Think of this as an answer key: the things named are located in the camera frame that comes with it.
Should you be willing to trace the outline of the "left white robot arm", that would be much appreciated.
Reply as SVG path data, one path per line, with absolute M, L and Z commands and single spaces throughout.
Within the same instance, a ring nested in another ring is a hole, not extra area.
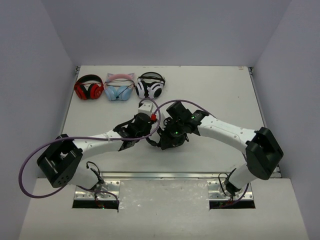
M 142 137 L 150 134 L 154 123 L 149 115 L 138 113 L 113 130 L 95 135 L 94 139 L 68 139 L 69 136 L 63 134 L 40 155 L 37 165 L 53 188 L 69 184 L 100 191 L 104 180 L 97 170 L 81 166 L 81 162 L 97 155 L 133 147 Z

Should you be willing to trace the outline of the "black headset with cable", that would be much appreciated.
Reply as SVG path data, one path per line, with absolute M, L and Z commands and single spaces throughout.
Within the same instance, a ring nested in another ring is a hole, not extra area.
M 167 117 L 167 118 L 164 120 L 164 126 L 165 126 L 166 124 L 174 123 L 174 122 L 180 124 L 180 122 L 179 122 L 178 120 L 175 120 L 175 119 L 173 119 L 173 118 L 171 118 L 171 117 Z M 161 128 L 158 128 L 157 131 L 156 131 L 156 133 L 159 135 L 159 137 L 160 137 L 160 130 L 161 130 Z M 151 140 L 149 137 L 147 137 L 147 138 L 146 138 L 146 141 L 147 141 L 151 146 L 160 148 L 160 138 L 159 138 L 159 141 L 156 142 L 156 141 L 154 141 L 154 140 Z

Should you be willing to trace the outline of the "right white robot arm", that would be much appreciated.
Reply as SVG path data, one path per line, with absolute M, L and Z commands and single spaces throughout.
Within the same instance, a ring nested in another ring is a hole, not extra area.
M 266 127 L 255 130 L 232 125 L 201 108 L 191 112 L 179 100 L 172 101 L 166 112 L 169 116 L 158 131 L 161 149 L 176 148 L 189 134 L 195 134 L 217 140 L 242 153 L 245 163 L 232 170 L 223 183 L 223 189 L 230 196 L 235 196 L 256 179 L 268 180 L 284 156 L 272 131 Z

